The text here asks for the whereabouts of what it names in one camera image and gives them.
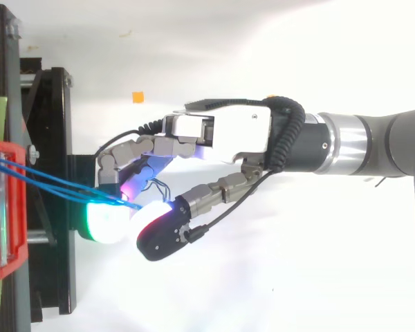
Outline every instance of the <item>black cable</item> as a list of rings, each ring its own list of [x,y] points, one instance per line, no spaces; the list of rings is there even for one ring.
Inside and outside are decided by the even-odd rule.
[[[263,183],[269,176],[273,175],[274,171],[269,171],[263,175],[256,183],[249,188],[249,190],[231,207],[229,207],[225,212],[220,214],[217,218],[212,220],[206,225],[197,226],[185,232],[185,238],[188,242],[194,243],[196,240],[200,239],[205,233],[207,233],[213,226],[218,224],[224,218],[226,218],[232,211],[237,209],[257,188]]]
[[[138,131],[138,130],[136,130],[136,129],[134,129],[134,130],[128,130],[128,131],[125,131],[124,133],[121,133],[120,135],[117,135],[116,137],[114,137],[114,138],[111,138],[110,140],[108,140],[106,143],[104,143],[95,153],[94,153],[94,155],[92,156],[92,160],[95,160],[95,159],[97,159],[98,158],[98,156],[104,151],[104,150],[106,150],[108,147],[109,147],[109,145],[111,145],[111,144],[113,144],[113,143],[115,143],[115,142],[117,142],[119,139],[121,139],[121,138],[123,138],[123,137],[125,137],[125,136],[128,136],[128,135],[131,135],[131,134],[133,134],[133,133],[136,133],[136,134],[138,134],[138,135],[140,135],[140,132]]]
[[[386,180],[387,178],[382,178],[381,179],[381,181],[380,182],[378,182],[376,185],[375,185],[375,188],[378,188],[379,186],[380,186],[380,184],[381,183],[383,183],[383,182],[385,182],[385,180]]]
[[[270,97],[261,102],[269,107],[272,118],[268,150],[266,152],[266,168],[270,171],[262,176],[250,189],[229,209],[206,225],[195,227],[185,233],[187,240],[192,243],[200,239],[209,229],[237,209],[269,176],[284,170],[300,131],[306,114],[303,107],[296,101],[284,97]]]
[[[116,137],[108,140],[106,143],[104,143],[92,156],[92,160],[95,160],[98,158],[98,156],[107,149],[111,144],[115,143],[119,139],[131,135],[133,133],[136,133],[137,135],[156,135],[157,133],[161,133],[163,129],[163,120],[156,120],[153,122],[149,122],[144,124],[143,126],[139,127],[138,129],[128,130],[124,133],[121,133],[120,135],[117,135]]]
[[[261,185],[263,181],[265,181],[272,174],[274,174],[274,171],[269,171],[268,173],[263,175],[256,183],[252,185],[252,187],[249,188],[249,190],[237,202],[235,202],[233,206],[228,208],[225,212],[223,212],[217,218],[208,223],[206,225],[207,228],[211,228],[212,226],[218,224],[222,219],[226,218],[232,211],[237,209],[240,206],[240,204],[242,204],[258,188],[258,186]]]

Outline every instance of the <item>robotic hand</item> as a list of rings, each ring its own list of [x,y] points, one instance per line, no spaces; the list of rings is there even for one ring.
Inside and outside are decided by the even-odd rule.
[[[98,155],[101,190],[118,194],[121,186],[132,200],[176,156],[243,161],[240,173],[177,196],[172,210],[139,234],[137,247],[151,261],[200,239],[275,173],[413,176],[415,184],[415,111],[380,118],[311,115],[281,97],[201,100],[150,125],[140,128],[136,142]],[[191,219],[233,201],[211,223],[191,229]]]

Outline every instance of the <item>white wall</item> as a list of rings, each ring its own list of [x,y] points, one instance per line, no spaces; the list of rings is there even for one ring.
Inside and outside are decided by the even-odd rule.
[[[23,22],[21,56],[75,78],[75,153],[201,98],[280,94],[309,113],[415,109],[415,0],[6,4]],[[133,105],[132,91],[146,103]],[[235,170],[195,166],[178,161],[162,179],[179,194]],[[415,331],[412,180],[375,183],[273,177],[157,263],[128,241],[77,238],[78,307],[46,310],[33,329]]]

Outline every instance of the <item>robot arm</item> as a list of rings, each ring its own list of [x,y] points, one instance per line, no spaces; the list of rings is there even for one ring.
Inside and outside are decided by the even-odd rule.
[[[142,154],[150,158],[166,157],[169,161],[175,156],[225,163],[243,160],[240,173],[198,185],[177,196],[171,203],[172,211],[152,221],[140,233],[137,246],[147,259],[162,259],[201,238],[218,218],[194,229],[190,228],[190,220],[210,211],[213,205],[240,203],[266,178],[263,174],[268,169],[270,173],[276,169],[276,172],[413,176],[415,182],[415,111],[379,118],[303,112],[303,117],[296,119],[302,118],[298,133],[288,137],[292,145],[286,152],[278,143],[292,129],[290,114],[301,113],[302,108],[290,100],[278,101],[284,102],[284,107],[280,103],[274,105],[272,98],[265,102],[202,100],[188,104],[185,111],[163,119],[165,136],[141,136],[137,142],[129,143],[132,154],[124,145],[128,158],[117,156],[120,147],[99,157],[103,169],[107,166],[112,170]],[[280,108],[284,116],[276,112]],[[103,161],[106,155],[112,155],[115,162],[106,164]],[[288,158],[277,164],[283,157]],[[100,183],[104,178],[104,174],[101,178],[99,175]]]

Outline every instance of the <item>black metal frame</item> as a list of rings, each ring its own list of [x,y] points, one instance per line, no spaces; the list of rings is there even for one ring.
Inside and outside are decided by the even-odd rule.
[[[31,61],[22,59],[21,67]],[[64,68],[37,70],[31,88],[22,89],[23,110],[30,138],[40,152],[33,168],[74,181],[67,77]],[[45,229],[50,239],[49,244],[29,245],[31,320],[41,322],[42,308],[58,307],[65,315],[76,307],[72,222],[76,206],[48,192],[31,189],[27,194],[28,229]]]

